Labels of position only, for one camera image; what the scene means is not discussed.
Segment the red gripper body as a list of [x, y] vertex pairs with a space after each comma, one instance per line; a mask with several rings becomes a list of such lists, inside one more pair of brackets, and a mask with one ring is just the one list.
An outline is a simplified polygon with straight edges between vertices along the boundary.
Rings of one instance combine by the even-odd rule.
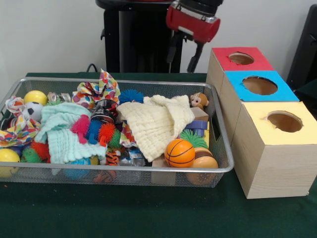
[[220, 1], [173, 1], [167, 10], [166, 24], [174, 31], [201, 43], [217, 34], [220, 19], [215, 16]]

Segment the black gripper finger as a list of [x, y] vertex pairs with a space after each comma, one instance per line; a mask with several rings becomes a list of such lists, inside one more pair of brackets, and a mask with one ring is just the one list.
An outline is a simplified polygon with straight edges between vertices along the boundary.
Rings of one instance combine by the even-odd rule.
[[197, 66], [197, 64], [199, 62], [199, 59], [200, 59], [200, 56], [202, 54], [203, 47], [204, 47], [204, 43], [201, 43], [201, 42], [198, 42], [198, 41], [195, 41], [195, 43], [197, 45], [196, 52], [191, 57], [190, 62], [188, 64], [188, 67], [187, 67], [187, 72], [188, 73], [194, 73], [195, 72], [196, 66]]
[[174, 31], [173, 36], [171, 37], [168, 54], [166, 57], [167, 63], [172, 63], [177, 51], [178, 45], [183, 41], [183, 33], [180, 31]]

